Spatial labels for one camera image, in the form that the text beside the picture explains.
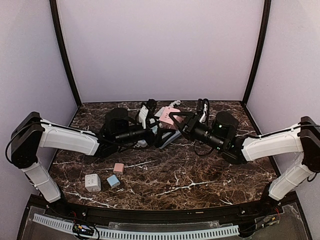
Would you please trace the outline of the grey-blue power strip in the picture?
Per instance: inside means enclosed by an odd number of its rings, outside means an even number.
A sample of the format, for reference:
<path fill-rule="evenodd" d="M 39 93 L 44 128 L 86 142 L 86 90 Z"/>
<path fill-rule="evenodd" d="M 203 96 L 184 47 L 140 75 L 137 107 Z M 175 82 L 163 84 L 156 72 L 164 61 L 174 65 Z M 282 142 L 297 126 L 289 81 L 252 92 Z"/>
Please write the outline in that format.
<path fill-rule="evenodd" d="M 170 143 L 172 143 L 174 140 L 176 140 L 177 138 L 179 138 L 181 136 L 181 133 L 179 131 L 176 131 L 172 136 L 170 136 L 168 138 L 167 141 L 165 141 L 160 147 L 159 149 L 163 149 L 166 146 L 168 146 Z"/>

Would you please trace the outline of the large pink cube socket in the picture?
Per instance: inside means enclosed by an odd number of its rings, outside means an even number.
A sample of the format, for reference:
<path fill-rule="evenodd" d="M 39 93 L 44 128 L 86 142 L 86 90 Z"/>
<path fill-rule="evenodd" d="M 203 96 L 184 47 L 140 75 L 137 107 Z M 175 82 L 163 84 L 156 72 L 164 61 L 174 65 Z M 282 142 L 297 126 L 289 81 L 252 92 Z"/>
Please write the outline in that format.
<path fill-rule="evenodd" d="M 174 121 L 170 118 L 170 113 L 180 113 L 181 111 L 177 108 L 166 106 L 159 117 L 159 121 L 162 124 L 164 129 L 173 129 L 177 130 L 178 127 L 174 123 Z"/>

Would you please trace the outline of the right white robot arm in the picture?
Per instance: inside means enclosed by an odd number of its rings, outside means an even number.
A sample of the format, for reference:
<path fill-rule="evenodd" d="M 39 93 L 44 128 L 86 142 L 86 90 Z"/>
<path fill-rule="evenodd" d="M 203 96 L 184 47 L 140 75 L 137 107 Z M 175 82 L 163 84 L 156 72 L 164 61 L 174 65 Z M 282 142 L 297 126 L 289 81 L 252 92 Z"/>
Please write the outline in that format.
<path fill-rule="evenodd" d="M 201 123 L 192 112 L 171 112 L 169 117 L 186 139 L 219 151 L 232 165 L 298 153 L 285 173 L 266 187 L 266 200 L 279 202 L 308 177 L 320 172 L 320 126 L 309 116 L 285 129 L 256 136 L 237 136 L 239 121 L 226 111 L 218 112 L 211 126 Z"/>

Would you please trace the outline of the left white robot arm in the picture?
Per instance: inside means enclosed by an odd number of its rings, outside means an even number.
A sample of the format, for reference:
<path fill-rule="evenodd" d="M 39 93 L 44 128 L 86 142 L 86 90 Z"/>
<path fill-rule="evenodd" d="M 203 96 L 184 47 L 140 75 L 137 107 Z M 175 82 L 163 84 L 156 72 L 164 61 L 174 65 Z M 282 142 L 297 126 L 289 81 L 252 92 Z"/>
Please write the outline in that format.
<path fill-rule="evenodd" d="M 175 133 L 174 129 L 163 128 L 160 119 L 149 109 L 143 111 L 141 120 L 136 120 L 129 116 L 127 109 L 114 108 L 106 113 L 99 132 L 58 125 L 33 111 L 12 132 L 5 148 L 5 157 L 24 172 L 48 203 L 53 203 L 60 200 L 63 194 L 37 157 L 39 148 L 106 158 L 122 148 L 137 150 L 139 141 L 146 143 L 142 150 L 162 148 Z"/>

